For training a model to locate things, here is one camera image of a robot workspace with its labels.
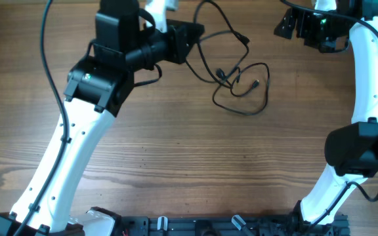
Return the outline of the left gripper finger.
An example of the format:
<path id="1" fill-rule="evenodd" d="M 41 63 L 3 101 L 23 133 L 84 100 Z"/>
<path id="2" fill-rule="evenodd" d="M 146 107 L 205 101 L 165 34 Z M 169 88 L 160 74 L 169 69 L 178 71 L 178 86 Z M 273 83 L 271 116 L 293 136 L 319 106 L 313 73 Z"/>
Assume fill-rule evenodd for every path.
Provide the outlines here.
<path id="1" fill-rule="evenodd" d="M 189 54 L 190 51 L 192 50 L 192 48 L 199 43 L 202 35 L 203 35 L 202 32 L 201 33 L 200 32 L 187 33 L 186 45 L 185 45 L 185 54 Z"/>
<path id="2" fill-rule="evenodd" d="M 176 21 L 175 25 L 180 30 L 186 30 L 187 36 L 201 36 L 205 32 L 204 25 L 199 23 Z"/>

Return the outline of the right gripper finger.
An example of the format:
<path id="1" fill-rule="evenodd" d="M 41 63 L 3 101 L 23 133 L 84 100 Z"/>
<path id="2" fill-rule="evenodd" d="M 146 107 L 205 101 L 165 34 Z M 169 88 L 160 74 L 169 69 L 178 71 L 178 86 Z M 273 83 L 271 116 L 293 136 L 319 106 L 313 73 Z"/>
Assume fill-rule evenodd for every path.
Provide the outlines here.
<path id="1" fill-rule="evenodd" d="M 282 20 L 274 29 L 274 35 L 285 39 L 292 39 L 296 19 Z"/>
<path id="2" fill-rule="evenodd" d="M 283 22 L 284 23 L 295 23 L 299 15 L 299 9 L 296 8 L 289 8 L 287 9 L 284 17 Z"/>

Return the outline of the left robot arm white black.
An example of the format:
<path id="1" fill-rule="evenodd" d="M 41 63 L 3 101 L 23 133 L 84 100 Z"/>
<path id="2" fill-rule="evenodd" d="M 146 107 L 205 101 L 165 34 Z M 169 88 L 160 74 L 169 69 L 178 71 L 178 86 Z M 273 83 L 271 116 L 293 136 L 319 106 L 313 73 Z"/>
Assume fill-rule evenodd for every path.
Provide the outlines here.
<path id="1" fill-rule="evenodd" d="M 101 1 L 95 38 L 56 94 L 60 118 L 21 197 L 0 213 L 0 235 L 126 235 L 121 216 L 100 207 L 70 214 L 78 183 L 96 145 L 138 87 L 135 73 L 161 61 L 185 62 L 204 33 L 195 22 L 170 20 L 174 1 Z"/>

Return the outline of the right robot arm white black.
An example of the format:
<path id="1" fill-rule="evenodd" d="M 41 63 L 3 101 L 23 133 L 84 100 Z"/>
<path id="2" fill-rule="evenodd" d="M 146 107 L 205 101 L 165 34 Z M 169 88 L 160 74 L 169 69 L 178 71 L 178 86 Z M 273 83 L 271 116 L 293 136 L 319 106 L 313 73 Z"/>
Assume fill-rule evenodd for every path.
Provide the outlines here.
<path id="1" fill-rule="evenodd" d="M 348 196 L 378 173 L 378 1 L 315 1 L 312 8 L 289 3 L 274 33 L 296 35 L 323 54 L 337 52 L 337 40 L 345 37 L 354 53 L 351 123 L 327 136 L 325 169 L 294 212 L 296 233 L 326 233 Z M 367 200 L 378 201 L 378 192 Z"/>

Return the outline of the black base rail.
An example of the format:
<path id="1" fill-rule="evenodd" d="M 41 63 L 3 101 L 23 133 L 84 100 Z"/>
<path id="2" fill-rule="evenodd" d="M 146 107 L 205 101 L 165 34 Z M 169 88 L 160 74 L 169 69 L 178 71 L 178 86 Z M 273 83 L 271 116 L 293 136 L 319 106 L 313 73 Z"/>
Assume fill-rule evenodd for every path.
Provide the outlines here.
<path id="1" fill-rule="evenodd" d="M 302 221 L 295 214 L 270 215 L 263 217 L 232 218 L 148 218 L 124 216 L 114 234 L 119 236 L 202 236 L 202 235 L 309 235 L 349 236 L 350 227 L 345 215 L 336 216 L 326 225 Z"/>

